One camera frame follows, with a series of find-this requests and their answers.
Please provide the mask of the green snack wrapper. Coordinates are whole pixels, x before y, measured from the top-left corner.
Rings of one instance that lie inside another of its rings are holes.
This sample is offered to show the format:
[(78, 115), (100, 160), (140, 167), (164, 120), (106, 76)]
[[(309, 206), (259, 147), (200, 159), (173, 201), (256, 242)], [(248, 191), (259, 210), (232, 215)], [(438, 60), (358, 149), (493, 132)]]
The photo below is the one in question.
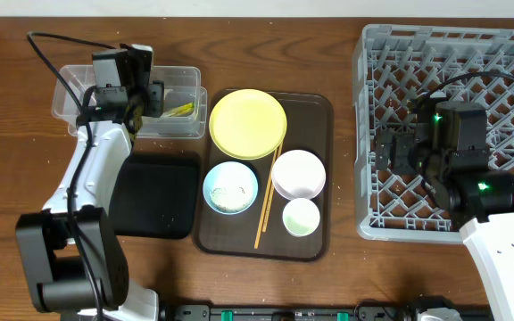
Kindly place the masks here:
[(194, 112), (195, 104), (194, 103), (186, 103), (179, 107), (172, 108), (170, 110), (164, 111), (162, 113), (163, 118), (169, 117), (187, 117)]

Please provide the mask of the small white cup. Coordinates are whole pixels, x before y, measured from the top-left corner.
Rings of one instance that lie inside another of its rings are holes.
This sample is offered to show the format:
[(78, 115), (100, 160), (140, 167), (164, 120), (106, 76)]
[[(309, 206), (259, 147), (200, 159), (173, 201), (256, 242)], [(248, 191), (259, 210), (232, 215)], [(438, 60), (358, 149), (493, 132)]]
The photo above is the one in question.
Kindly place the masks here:
[(290, 235), (295, 237), (311, 235), (320, 223), (319, 208), (309, 199), (297, 198), (285, 206), (282, 220)]

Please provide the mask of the light blue bowl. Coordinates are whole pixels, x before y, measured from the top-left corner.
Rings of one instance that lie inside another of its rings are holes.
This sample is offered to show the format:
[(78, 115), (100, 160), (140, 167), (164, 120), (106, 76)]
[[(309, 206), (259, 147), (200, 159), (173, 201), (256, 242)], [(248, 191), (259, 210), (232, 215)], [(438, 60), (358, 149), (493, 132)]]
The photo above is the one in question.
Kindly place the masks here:
[[(215, 187), (240, 186), (253, 193), (250, 205), (237, 213), (225, 213), (217, 210), (211, 203), (210, 192)], [(236, 215), (247, 210), (255, 201), (259, 191), (258, 180), (253, 171), (243, 163), (226, 161), (214, 166), (203, 181), (203, 198), (205, 202), (216, 212), (223, 215)]]

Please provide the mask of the pile of rice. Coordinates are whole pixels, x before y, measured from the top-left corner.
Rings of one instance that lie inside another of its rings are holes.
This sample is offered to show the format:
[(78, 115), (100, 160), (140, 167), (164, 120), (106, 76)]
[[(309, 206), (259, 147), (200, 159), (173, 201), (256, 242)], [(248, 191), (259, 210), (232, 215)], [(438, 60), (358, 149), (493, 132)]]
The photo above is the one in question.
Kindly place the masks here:
[(247, 208), (253, 193), (240, 186), (222, 186), (211, 190), (210, 199), (217, 210), (230, 214)]

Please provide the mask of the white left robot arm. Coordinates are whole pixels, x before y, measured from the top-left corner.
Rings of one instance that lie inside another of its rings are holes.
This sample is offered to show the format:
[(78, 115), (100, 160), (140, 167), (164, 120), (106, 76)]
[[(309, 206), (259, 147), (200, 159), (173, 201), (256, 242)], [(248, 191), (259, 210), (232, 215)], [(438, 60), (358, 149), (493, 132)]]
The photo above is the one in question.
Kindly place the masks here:
[(92, 60), (95, 83), (83, 95), (66, 89), (79, 111), (69, 166), (42, 210), (15, 227), (29, 295), (41, 313), (157, 320), (158, 294), (130, 279), (108, 211), (143, 116), (162, 113), (164, 85), (150, 79), (147, 45), (108, 47)]

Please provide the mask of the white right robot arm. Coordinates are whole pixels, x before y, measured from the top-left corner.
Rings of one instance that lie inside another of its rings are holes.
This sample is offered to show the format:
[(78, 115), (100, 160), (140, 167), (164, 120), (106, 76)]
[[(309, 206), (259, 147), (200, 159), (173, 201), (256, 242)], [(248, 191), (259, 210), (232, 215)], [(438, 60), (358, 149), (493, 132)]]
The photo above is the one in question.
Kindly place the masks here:
[(435, 99), (412, 112), (413, 131), (377, 133), (376, 167), (421, 176), (471, 254), (493, 318), (514, 320), (514, 176), (488, 166), (485, 108)]

